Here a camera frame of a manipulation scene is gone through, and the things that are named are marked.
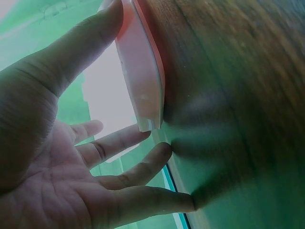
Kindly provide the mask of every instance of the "wood grain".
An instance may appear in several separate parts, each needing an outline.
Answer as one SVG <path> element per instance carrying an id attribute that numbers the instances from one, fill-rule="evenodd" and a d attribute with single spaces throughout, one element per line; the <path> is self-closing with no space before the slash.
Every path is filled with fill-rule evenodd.
<path id="1" fill-rule="evenodd" d="M 305 228 L 305 1 L 146 0 L 194 229 Z"/>

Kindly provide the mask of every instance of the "palm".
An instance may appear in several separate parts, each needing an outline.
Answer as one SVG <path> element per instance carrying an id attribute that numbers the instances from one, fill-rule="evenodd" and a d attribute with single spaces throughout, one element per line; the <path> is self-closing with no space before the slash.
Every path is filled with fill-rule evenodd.
<path id="1" fill-rule="evenodd" d="M 92 167 L 149 133 L 134 125 L 75 146 L 100 132 L 102 124 L 55 120 L 64 89 L 113 41 L 121 24 L 122 3 L 116 0 L 0 72 L 1 228 L 114 228 L 156 214 L 193 211 L 189 195 L 145 186 L 170 158 L 168 144 L 157 145 L 119 176 L 93 177 Z"/>
<path id="2" fill-rule="evenodd" d="M 109 209 L 95 209 L 94 203 L 99 195 L 107 205 L 113 199 L 111 193 L 90 174 L 74 147 L 71 128 L 56 122 L 53 132 L 56 135 L 49 142 L 50 151 L 33 160 L 25 181 L 4 199 L 14 198 L 18 203 L 10 209 L 15 214 L 8 217 L 7 223 L 10 226 L 13 222 L 22 223 L 29 228 L 85 228 L 98 223 L 107 228 L 107 221 L 91 216 L 94 211 L 100 216 L 107 215 L 105 211 Z M 27 214 L 22 211 L 24 206 L 28 208 Z"/>

